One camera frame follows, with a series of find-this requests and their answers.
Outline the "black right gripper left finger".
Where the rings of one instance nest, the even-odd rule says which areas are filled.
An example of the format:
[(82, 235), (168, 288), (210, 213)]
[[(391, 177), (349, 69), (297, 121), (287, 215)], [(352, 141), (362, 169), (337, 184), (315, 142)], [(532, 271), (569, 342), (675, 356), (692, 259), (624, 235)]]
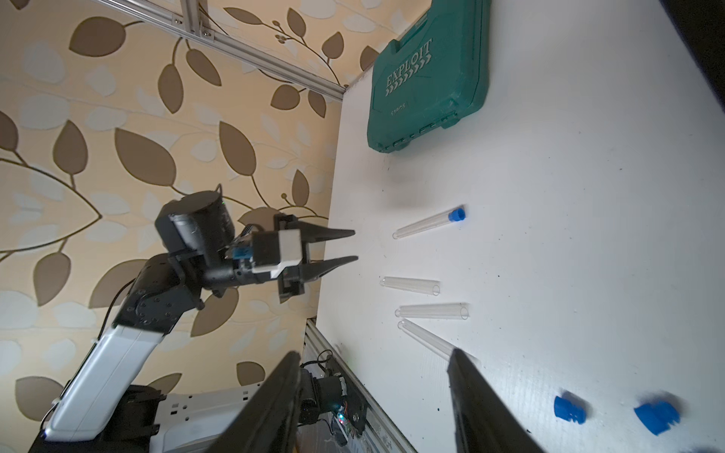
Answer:
[(287, 353), (208, 450), (220, 453), (293, 452), (300, 414), (300, 361), (296, 351)]

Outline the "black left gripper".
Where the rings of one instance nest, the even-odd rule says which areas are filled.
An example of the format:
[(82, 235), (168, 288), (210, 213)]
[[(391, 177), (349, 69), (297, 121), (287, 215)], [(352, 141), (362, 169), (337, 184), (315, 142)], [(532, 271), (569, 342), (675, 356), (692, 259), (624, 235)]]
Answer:
[(274, 216), (274, 225), (281, 240), (281, 271), (277, 276), (281, 303), (304, 294), (305, 283), (321, 279), (333, 270), (359, 260), (358, 256), (347, 256), (306, 262), (306, 245), (348, 238), (356, 234), (354, 230), (318, 226), (281, 213)]

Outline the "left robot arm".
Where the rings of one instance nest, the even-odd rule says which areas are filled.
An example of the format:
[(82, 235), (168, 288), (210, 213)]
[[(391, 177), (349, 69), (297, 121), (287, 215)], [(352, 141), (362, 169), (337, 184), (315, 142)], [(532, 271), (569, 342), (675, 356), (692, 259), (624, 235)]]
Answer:
[(237, 232), (217, 189), (165, 204), (155, 227), (164, 253), (119, 291), (119, 312), (43, 419), (33, 451), (211, 451), (256, 400), (257, 386), (166, 396), (135, 384), (151, 353), (185, 313), (204, 309), (203, 291), (221, 297), (273, 281), (286, 301), (347, 264), (347, 258), (314, 262), (309, 247), (347, 238), (348, 230), (278, 214), (271, 228), (250, 225)]

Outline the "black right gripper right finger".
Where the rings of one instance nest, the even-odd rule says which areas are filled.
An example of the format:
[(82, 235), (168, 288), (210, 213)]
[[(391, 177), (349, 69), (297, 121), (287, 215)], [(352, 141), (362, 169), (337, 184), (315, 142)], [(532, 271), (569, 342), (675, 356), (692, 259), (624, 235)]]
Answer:
[(542, 450), (461, 349), (453, 349), (447, 375), (458, 452)]

